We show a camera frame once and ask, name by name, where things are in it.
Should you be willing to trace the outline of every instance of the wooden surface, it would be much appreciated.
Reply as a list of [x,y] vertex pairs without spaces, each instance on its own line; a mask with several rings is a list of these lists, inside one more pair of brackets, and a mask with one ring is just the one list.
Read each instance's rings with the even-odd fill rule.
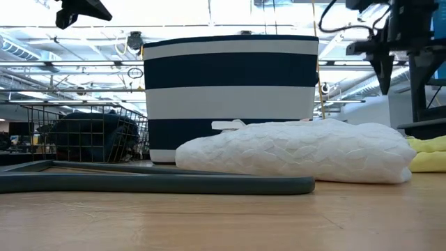
[[0,195],[0,250],[446,250],[446,174],[304,196]]

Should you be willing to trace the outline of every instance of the striped fabric bin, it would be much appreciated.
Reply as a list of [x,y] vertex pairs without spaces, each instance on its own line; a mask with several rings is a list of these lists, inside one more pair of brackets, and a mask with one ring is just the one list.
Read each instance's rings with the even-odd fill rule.
[[144,45],[149,144],[154,163],[220,133],[212,121],[313,117],[318,38],[247,35],[181,38]]

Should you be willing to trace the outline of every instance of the metal wire cart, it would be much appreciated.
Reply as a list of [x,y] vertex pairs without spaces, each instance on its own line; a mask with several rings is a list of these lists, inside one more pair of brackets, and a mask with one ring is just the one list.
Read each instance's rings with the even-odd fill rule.
[[61,114],[61,104],[22,105],[28,111],[31,154],[72,162],[127,162],[148,153],[148,120],[117,104],[75,104],[85,112]]

